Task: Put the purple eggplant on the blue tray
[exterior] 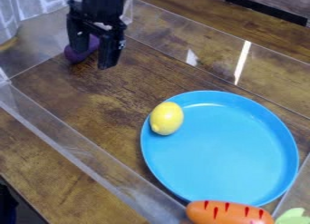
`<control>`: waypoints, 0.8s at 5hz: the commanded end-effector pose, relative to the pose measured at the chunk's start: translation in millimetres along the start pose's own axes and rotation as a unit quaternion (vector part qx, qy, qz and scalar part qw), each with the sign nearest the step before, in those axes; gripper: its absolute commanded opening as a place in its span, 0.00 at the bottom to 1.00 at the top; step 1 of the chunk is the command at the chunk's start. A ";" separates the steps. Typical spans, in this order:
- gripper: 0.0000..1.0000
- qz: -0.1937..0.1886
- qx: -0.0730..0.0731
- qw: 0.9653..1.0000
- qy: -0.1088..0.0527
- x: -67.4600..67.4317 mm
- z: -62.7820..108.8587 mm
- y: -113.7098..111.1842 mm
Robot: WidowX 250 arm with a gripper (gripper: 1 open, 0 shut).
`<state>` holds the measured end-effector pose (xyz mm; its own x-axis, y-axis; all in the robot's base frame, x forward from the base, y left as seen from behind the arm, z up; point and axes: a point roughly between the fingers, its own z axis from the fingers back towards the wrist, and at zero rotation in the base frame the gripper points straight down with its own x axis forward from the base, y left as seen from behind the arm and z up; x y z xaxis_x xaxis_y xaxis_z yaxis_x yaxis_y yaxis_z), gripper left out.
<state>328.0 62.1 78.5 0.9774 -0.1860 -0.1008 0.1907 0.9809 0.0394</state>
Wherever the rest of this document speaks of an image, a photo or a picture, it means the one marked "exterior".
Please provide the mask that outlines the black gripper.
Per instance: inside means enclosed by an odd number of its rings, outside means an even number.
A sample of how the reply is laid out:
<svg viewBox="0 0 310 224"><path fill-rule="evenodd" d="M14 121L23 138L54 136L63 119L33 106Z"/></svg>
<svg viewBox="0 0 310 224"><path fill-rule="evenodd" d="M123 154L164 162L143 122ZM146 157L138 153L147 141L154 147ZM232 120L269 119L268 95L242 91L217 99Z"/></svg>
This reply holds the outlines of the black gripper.
<svg viewBox="0 0 310 224"><path fill-rule="evenodd" d="M123 30L127 25L122 20L126 0L70 0L67 15L67 31L70 46L77 51L89 47L90 33L86 25L101 23L111 29L101 30L98 46L98 68L105 70L114 67L126 46Z"/></svg>

